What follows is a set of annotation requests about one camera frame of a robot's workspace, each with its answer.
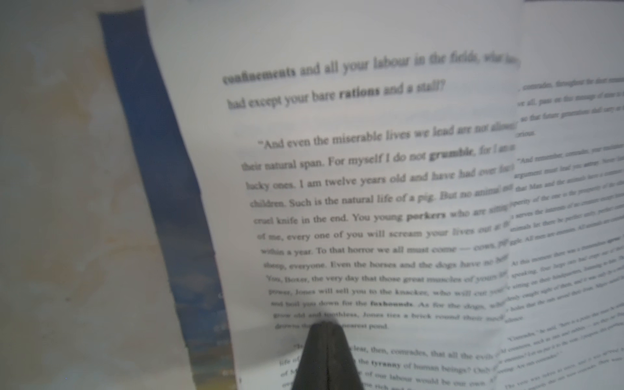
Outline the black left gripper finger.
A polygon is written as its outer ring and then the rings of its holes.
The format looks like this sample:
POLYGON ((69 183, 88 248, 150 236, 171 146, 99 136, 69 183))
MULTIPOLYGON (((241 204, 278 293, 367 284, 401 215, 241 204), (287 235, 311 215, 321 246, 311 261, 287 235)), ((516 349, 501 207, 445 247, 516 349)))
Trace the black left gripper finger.
POLYGON ((341 325, 316 323, 305 342, 292 390, 363 390, 341 325))

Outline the blue Animal Farm book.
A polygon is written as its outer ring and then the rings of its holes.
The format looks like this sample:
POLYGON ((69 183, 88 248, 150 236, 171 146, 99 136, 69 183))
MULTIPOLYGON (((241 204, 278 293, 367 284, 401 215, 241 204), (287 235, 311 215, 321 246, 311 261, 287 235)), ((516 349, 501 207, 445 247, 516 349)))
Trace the blue Animal Farm book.
POLYGON ((196 388, 622 388, 622 2, 99 19, 196 388))

